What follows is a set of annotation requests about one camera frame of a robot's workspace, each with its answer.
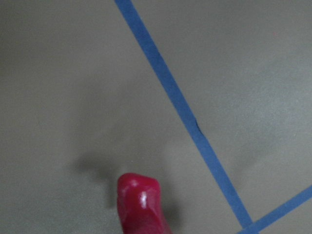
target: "gray floor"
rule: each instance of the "gray floor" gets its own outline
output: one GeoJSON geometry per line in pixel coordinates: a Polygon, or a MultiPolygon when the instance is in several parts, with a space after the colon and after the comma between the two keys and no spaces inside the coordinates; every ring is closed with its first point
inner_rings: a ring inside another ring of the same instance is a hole
{"type": "MultiPolygon", "coordinates": [[[[252,219],[310,186],[311,1],[133,3],[252,219]]],[[[120,234],[129,171],[174,233],[240,231],[114,1],[3,1],[0,29],[0,233],[120,234]]]]}

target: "shiny red object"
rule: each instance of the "shiny red object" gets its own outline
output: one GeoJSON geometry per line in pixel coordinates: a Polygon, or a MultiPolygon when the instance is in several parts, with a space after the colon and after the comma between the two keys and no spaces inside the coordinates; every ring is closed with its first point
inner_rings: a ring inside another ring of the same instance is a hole
{"type": "Polygon", "coordinates": [[[172,234],[154,178],[126,173],[118,179],[117,209],[124,234],[172,234]]]}

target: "pink object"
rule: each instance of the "pink object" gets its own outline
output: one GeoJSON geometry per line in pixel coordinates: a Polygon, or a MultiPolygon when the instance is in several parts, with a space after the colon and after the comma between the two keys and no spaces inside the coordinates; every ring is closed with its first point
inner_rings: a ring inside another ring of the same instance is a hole
{"type": "Polygon", "coordinates": [[[117,209],[124,234],[172,234],[154,178],[126,173],[118,179],[117,209]]]}

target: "red object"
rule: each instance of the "red object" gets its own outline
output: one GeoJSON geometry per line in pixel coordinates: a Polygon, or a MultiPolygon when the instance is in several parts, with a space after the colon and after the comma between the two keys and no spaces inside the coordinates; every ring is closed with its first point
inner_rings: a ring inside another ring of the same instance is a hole
{"type": "Polygon", "coordinates": [[[126,173],[118,179],[117,209],[124,234],[172,234],[156,179],[126,173]]]}

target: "blue tape line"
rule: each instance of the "blue tape line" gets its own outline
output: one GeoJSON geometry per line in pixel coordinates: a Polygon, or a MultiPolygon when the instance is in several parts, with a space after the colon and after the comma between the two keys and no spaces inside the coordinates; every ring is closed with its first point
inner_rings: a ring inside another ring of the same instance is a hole
{"type": "Polygon", "coordinates": [[[270,226],[289,212],[293,211],[298,206],[308,201],[310,198],[312,198],[312,186],[308,187],[289,201],[285,202],[283,205],[268,213],[249,227],[238,232],[238,234],[252,234],[255,232],[259,232],[270,226]]]}
{"type": "Polygon", "coordinates": [[[116,4],[123,14],[123,17],[127,21],[133,34],[135,35],[141,49],[143,50],[146,58],[156,73],[163,88],[167,92],[167,95],[177,110],[181,120],[191,135],[202,157],[204,158],[207,166],[214,176],[214,179],[218,183],[221,191],[231,206],[231,209],[236,215],[239,223],[243,228],[248,227],[253,223],[252,219],[250,218],[246,208],[240,200],[220,161],[216,157],[208,140],[199,129],[192,110],[187,104],[175,79],[169,71],[164,59],[160,55],[156,45],[153,42],[153,39],[145,28],[136,9],[130,0],[116,0],[116,4]]]}

